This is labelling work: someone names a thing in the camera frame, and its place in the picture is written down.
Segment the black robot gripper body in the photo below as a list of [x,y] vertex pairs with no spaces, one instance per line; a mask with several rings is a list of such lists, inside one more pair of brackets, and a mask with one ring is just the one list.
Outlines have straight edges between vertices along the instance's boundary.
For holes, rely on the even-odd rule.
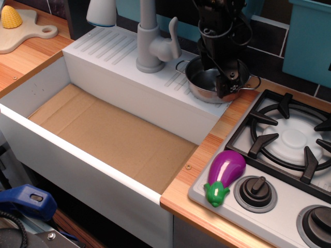
[[198,42],[203,69],[214,80],[238,80],[239,65],[235,57],[234,43],[230,38],[231,28],[217,32],[211,28],[199,28]]

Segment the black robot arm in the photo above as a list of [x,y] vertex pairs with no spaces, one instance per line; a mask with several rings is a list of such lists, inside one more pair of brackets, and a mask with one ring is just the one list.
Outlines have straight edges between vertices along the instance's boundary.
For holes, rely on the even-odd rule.
[[252,29],[242,13],[245,1],[194,1],[199,13],[199,57],[186,67],[195,94],[211,103],[236,99],[250,73],[240,60],[252,38]]

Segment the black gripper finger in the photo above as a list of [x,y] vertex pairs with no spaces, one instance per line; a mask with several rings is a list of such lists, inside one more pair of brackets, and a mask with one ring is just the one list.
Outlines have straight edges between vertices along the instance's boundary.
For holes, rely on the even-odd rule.
[[219,98],[223,98],[230,94],[236,93],[240,87],[240,78],[228,78],[225,75],[216,77],[216,92]]

